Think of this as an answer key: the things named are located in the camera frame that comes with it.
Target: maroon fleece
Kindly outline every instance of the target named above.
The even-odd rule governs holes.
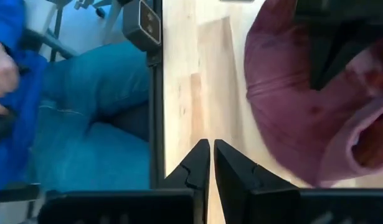
[[[309,37],[295,0],[266,0],[245,44],[247,98],[275,159],[315,186],[383,169],[383,40],[322,91],[309,88]]]

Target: chair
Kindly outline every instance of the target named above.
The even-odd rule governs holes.
[[[107,44],[108,43],[108,37],[110,36],[109,34],[112,31],[112,28],[122,10],[122,6],[125,5],[126,3],[130,2],[131,0],[101,0],[98,1],[97,3],[94,3],[95,0],[77,0],[75,4],[75,8],[84,8],[87,9],[89,6],[93,6],[96,9],[96,13],[98,16],[101,18],[105,17],[105,12],[103,9],[100,7],[102,6],[109,6],[111,5],[110,12],[108,13],[108,19],[106,20],[105,28],[104,28],[104,39],[103,43]]]
[[[24,2],[26,5],[26,32],[22,39],[22,46],[39,51],[42,44],[48,45],[52,48],[50,61],[55,60],[56,52],[59,52],[65,59],[76,56],[76,51],[63,45],[58,40],[58,35],[49,30],[55,10],[59,9],[60,12],[59,7],[62,6],[46,0],[24,0]],[[56,27],[60,27],[60,23],[60,20],[56,22]]]

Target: light wood floor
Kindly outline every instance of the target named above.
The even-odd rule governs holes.
[[[264,0],[163,0],[164,118],[167,175],[198,140],[223,139],[300,187],[263,144],[246,100],[244,44]],[[213,160],[209,223],[224,223]],[[383,187],[383,173],[336,187]]]

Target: jeans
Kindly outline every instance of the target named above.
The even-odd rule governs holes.
[[[130,42],[106,45],[44,75],[29,172],[42,189],[147,189],[148,143],[98,121],[148,100],[146,54]]]

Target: black panel edge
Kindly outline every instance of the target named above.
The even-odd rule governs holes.
[[[39,193],[39,186],[36,184],[26,185],[21,188],[0,190],[0,203],[35,200]]]
[[[162,0],[153,1],[153,9],[162,21]],[[165,151],[164,151],[164,97],[163,97],[163,46],[148,52],[151,68],[150,101],[149,101],[149,145],[151,149],[150,187],[158,186],[165,179]]]

